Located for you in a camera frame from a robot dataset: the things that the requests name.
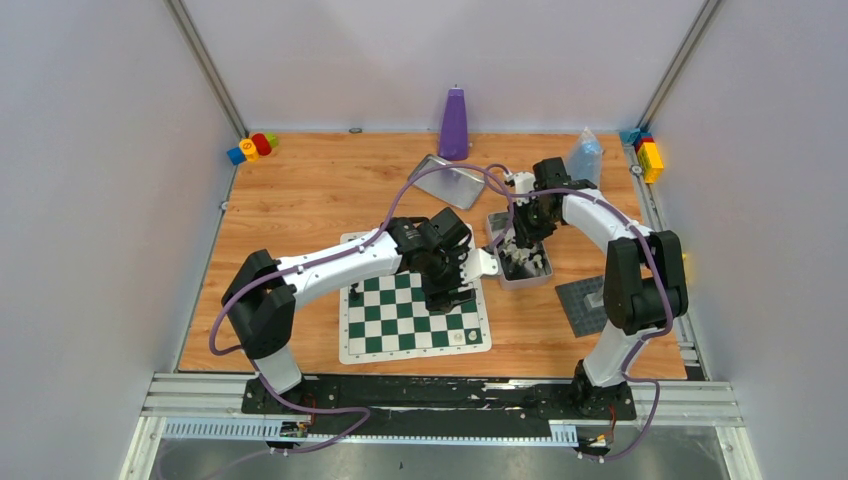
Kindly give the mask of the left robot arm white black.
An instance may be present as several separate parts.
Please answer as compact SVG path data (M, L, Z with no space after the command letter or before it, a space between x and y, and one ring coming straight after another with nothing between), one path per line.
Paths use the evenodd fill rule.
M306 400L303 375L289 347L294 316L316 299L355 283L398 272L421 277L426 308L448 313L474 300L472 282L498 270L496 258L471 245L471 230L451 208L432 218L390 217L363 237L300 257L248 256L222 297L239 349L283 413Z

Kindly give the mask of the metal tin lid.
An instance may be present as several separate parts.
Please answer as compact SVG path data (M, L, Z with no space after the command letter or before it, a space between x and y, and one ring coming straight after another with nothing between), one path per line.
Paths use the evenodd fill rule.
M441 169L421 176L424 171L444 165L452 165L452 162L428 154L412 170L409 179L416 178L415 187L450 206L470 210L485 188L483 177L475 170L456 168Z

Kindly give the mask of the grey lego baseplate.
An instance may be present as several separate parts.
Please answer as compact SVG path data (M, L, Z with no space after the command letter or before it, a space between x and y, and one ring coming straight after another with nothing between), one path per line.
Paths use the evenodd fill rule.
M557 285L555 292L565 312L567 321L575 337L585 337L600 333L607 323L604 306L587 310L584 297L604 287L604 277L596 276L566 284Z

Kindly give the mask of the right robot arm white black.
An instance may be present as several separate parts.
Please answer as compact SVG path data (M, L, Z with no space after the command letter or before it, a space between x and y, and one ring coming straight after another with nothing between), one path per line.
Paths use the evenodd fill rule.
M505 182L513 190L517 247L534 247L564 225L581 231L605 255L601 300L607 320L594 349L578 363L570 392L577 413L596 417L631 381L630 366L642 348L668 334L688 309L680 239L625 215L594 183L571 178L559 157L511 173Z

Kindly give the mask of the metal tin box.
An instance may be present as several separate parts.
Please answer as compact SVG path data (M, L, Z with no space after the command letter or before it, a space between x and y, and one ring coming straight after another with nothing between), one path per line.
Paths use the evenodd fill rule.
M533 288L546 284L553 277L553 268L542 243L531 248L519 248L515 230L507 212L489 214L486 232L490 240L505 232L497 256L500 264L499 283L506 291Z

